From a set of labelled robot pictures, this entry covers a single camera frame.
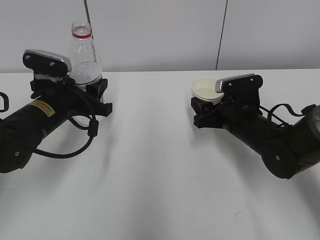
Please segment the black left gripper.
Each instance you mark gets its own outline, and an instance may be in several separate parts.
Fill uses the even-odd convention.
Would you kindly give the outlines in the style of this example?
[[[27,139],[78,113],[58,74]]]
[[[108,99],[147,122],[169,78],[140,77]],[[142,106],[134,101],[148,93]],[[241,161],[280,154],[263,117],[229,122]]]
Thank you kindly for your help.
[[[86,91],[79,89],[69,76],[57,80],[48,76],[34,76],[30,87],[30,104],[38,107],[48,117],[57,114],[64,114],[68,118],[108,117],[113,112],[112,103],[103,103],[104,92],[108,87],[106,78],[87,84]]]

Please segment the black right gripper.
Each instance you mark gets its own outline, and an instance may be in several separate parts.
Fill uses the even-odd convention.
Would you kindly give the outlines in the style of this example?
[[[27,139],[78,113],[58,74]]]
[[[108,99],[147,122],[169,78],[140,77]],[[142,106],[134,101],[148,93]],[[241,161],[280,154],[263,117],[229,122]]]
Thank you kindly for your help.
[[[231,131],[265,132],[265,118],[259,107],[224,102],[214,104],[192,97],[190,101],[196,115],[193,124],[197,128],[226,129]]]

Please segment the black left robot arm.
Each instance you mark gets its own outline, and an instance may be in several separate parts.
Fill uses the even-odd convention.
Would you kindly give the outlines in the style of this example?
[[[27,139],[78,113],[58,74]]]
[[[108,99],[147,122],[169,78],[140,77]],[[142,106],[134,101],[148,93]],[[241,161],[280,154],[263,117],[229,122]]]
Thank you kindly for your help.
[[[75,81],[65,76],[61,81],[34,79],[30,83],[32,102],[0,121],[0,172],[23,169],[32,154],[69,159],[83,153],[98,135],[97,117],[108,117],[112,103],[101,103],[100,98],[108,87],[103,78],[79,89]],[[70,121],[76,128],[86,131],[88,141],[80,149],[57,154],[40,150],[38,146],[49,134]]]

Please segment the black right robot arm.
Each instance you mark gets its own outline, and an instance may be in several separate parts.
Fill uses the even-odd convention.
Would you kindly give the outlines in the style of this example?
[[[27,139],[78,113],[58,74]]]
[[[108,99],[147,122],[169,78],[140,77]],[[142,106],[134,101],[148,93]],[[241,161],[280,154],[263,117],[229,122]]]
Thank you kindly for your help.
[[[231,101],[214,105],[191,98],[193,124],[201,128],[224,129],[258,153],[276,177],[290,179],[320,162],[320,107],[305,107],[295,124],[277,124],[260,108]]]

